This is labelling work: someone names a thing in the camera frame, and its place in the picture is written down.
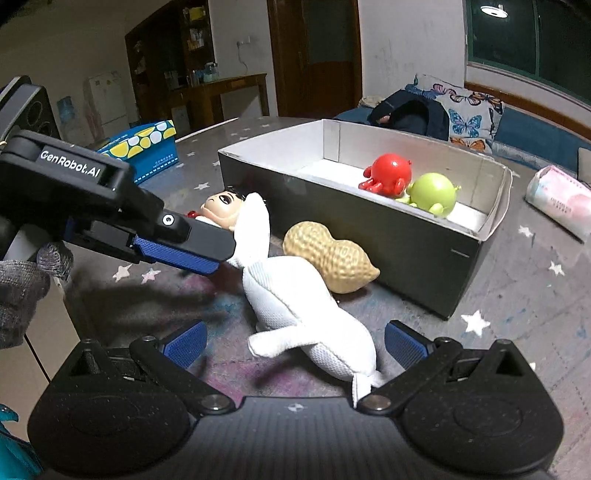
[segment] red octopus toy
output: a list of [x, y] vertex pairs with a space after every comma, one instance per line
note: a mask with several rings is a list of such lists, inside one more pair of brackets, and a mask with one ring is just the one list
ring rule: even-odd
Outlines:
[[359, 188], [386, 197], [399, 197], [413, 177], [410, 165], [410, 160], [386, 153], [363, 171], [363, 176], [369, 180], [360, 183]]

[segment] gray tablecloth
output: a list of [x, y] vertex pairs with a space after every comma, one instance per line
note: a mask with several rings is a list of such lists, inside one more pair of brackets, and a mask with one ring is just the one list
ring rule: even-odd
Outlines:
[[[246, 137], [289, 127], [304, 120], [239, 119], [177, 144], [181, 163], [142, 184], [180, 213], [198, 209], [223, 190], [217, 150]], [[591, 449], [591, 268], [589, 246], [582, 245], [523, 200], [534, 174], [504, 161], [515, 172], [511, 204], [484, 262], [455, 315], [443, 322], [412, 302], [372, 284], [338, 296], [340, 305], [372, 333], [379, 367], [390, 376], [401, 369], [384, 349], [384, 326], [399, 319], [429, 338], [450, 336], [464, 346], [487, 348], [496, 338], [516, 341], [551, 391], [566, 424], [554, 471], [561, 478], [589, 478]], [[527, 227], [533, 234], [520, 233]], [[280, 241], [271, 245], [279, 254]], [[239, 401], [242, 395], [347, 394], [350, 385], [328, 377], [296, 349], [274, 360], [254, 359], [246, 339], [254, 314], [241, 292], [241, 274], [223, 267], [209, 278], [166, 265], [131, 265], [73, 248], [74, 271], [67, 288], [70, 314], [83, 335], [104, 345], [125, 346], [139, 335], [162, 336], [203, 319], [209, 328], [206, 355], [192, 370]], [[549, 270], [561, 265], [564, 275]], [[113, 277], [119, 267], [129, 276]], [[160, 273], [144, 277], [150, 268]], [[463, 316], [480, 311], [490, 326], [482, 337], [466, 332]]]

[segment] electrical outlet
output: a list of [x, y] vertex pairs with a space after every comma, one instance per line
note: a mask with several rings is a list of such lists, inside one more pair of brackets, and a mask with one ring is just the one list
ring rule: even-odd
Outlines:
[[238, 40], [236, 42], [236, 45], [240, 46], [240, 45], [247, 45], [249, 43], [251, 43], [251, 36], [247, 35], [246, 37], [242, 37], [240, 40]]

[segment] blue gripper pad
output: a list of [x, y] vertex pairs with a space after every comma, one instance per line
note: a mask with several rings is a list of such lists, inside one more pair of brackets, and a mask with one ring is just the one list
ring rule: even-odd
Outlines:
[[392, 320], [384, 330], [386, 350], [405, 369], [428, 357], [434, 351], [432, 341], [398, 320]]
[[178, 366], [187, 369], [201, 356], [206, 346], [207, 325], [199, 322], [166, 342], [163, 354]]
[[142, 255], [160, 263], [182, 268], [199, 275], [211, 275], [220, 264], [204, 257], [198, 257], [182, 250], [166, 245], [160, 245], [150, 240], [136, 236], [134, 246], [138, 247]]

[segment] ceiling light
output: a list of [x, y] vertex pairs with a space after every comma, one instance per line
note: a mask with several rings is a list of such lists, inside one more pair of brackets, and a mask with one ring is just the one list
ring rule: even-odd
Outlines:
[[507, 18], [509, 14], [503, 10], [503, 6], [493, 7], [491, 5], [482, 5], [480, 8], [483, 13], [497, 18]]

